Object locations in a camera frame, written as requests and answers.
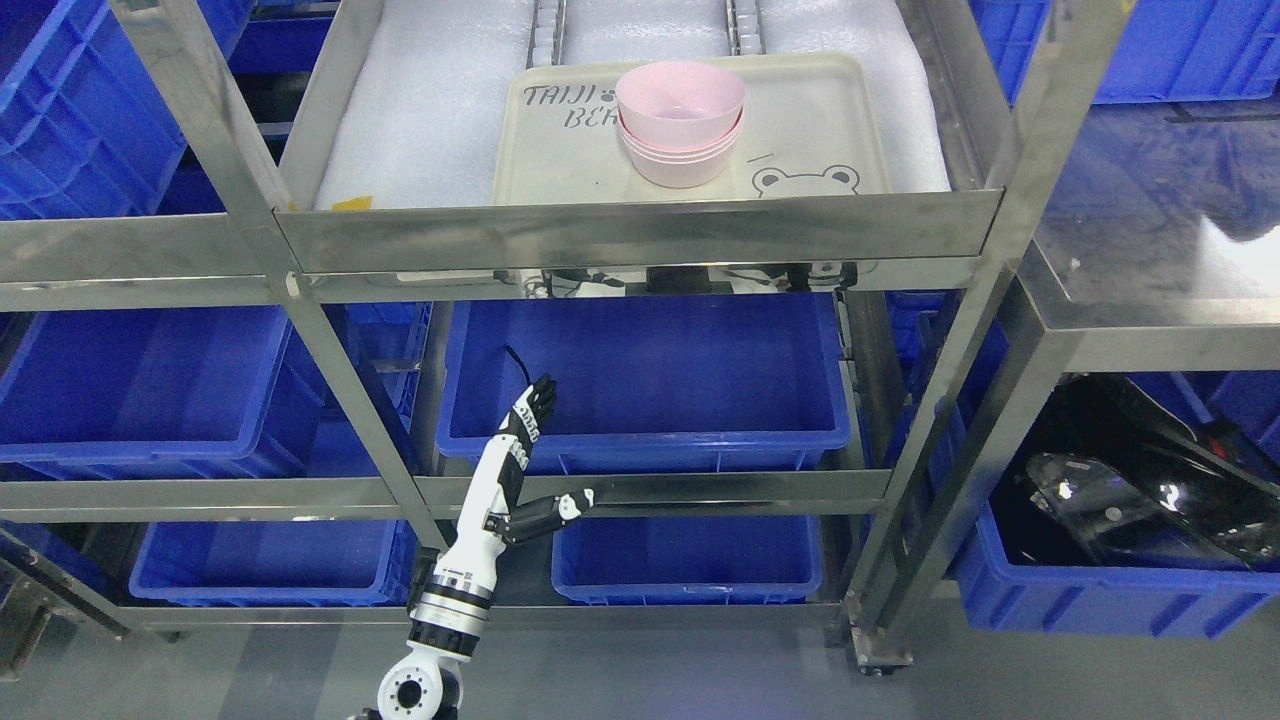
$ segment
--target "white robotic arm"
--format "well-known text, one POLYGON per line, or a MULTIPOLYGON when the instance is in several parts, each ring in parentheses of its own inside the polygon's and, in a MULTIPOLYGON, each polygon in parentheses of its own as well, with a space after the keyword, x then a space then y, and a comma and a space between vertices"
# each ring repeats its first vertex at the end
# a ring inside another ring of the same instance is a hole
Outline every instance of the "white robotic arm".
POLYGON ((460 666, 471 660, 498 583, 497 560, 507 544, 543 536, 595 505, 590 488, 516 506, 529 454, 550 418, 556 383, 543 375, 516 400, 489 439, 471 477, 458 539, 439 557, 410 611, 410 653, 378 688, 378 711, 365 720, 452 720, 462 702, 460 666))

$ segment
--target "frog cartoon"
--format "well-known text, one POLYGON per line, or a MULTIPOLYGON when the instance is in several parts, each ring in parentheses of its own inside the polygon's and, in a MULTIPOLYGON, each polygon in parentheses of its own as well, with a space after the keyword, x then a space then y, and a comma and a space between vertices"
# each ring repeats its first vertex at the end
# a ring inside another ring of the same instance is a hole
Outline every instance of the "frog cartoon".
POLYGON ((820 173, 788 174, 778 168, 756 170, 751 186, 760 197, 795 197, 803 195, 858 195, 861 178, 849 165, 831 165, 820 173))
MULTIPOLYGON (((760 197, 858 195, 861 178, 849 165, 831 165, 820 173, 790 174, 778 168, 756 170, 751 186, 760 197)), ((786 265, 792 291, 846 290, 858 284, 856 263, 797 263, 786 265)))

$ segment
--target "stacked pink bowls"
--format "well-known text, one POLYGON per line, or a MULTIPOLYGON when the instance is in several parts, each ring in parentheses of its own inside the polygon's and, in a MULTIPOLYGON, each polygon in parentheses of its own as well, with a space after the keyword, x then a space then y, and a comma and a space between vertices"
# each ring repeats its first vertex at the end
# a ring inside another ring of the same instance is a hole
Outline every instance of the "stacked pink bowls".
POLYGON ((746 85, 717 65, 662 61, 622 76, 617 99, 622 143, 636 170, 663 187, 696 187, 728 165, 746 85))

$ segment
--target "yellow tag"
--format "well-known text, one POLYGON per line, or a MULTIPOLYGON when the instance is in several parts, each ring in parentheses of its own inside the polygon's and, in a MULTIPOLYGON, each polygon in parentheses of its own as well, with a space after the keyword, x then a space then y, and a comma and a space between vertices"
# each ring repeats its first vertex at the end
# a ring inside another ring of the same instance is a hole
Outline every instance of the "yellow tag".
POLYGON ((352 197, 351 200, 334 202, 332 210, 342 213, 344 210, 369 210, 372 206, 374 206, 374 196, 361 195, 360 197, 352 197))

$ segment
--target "gray floor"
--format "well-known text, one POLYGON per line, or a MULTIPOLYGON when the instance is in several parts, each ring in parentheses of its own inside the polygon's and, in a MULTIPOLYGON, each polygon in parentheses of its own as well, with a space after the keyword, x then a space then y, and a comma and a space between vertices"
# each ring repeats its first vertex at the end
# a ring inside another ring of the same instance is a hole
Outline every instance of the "gray floor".
MULTIPOLYGON (((205 630, 174 644, 50 629, 0 717, 340 720, 367 705, 403 630, 205 630)), ((466 669, 462 716, 608 717, 1280 717, 1280 603, 1216 642, 970 630, 933 601, 916 666, 851 674, 817 628, 495 629, 466 669)))

